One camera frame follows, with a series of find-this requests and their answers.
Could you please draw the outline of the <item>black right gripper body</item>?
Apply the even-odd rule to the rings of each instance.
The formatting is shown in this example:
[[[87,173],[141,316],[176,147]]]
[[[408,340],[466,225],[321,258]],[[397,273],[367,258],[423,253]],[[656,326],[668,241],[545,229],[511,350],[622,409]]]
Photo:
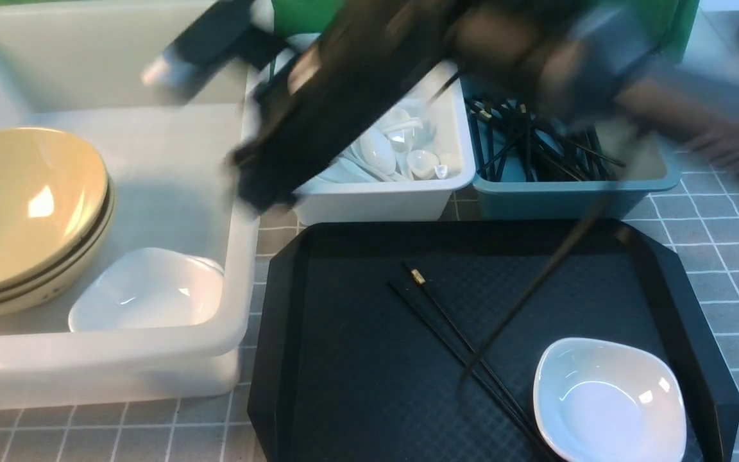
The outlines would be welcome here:
[[[224,65],[261,71],[291,45],[255,20],[252,1],[217,1],[142,71],[142,82],[179,105]],[[307,49],[250,102],[255,134],[229,152],[234,197],[253,212],[291,207],[299,188],[448,58],[464,1],[347,1]]]

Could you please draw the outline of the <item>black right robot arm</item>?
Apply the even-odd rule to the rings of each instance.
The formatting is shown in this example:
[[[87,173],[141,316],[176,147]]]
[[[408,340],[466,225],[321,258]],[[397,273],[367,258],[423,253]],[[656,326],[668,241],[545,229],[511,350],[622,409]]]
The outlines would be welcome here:
[[[346,1],[256,87],[255,134],[226,156],[257,214],[294,205],[440,62],[580,128],[625,118],[739,176],[739,83],[671,64],[633,13],[566,1]]]

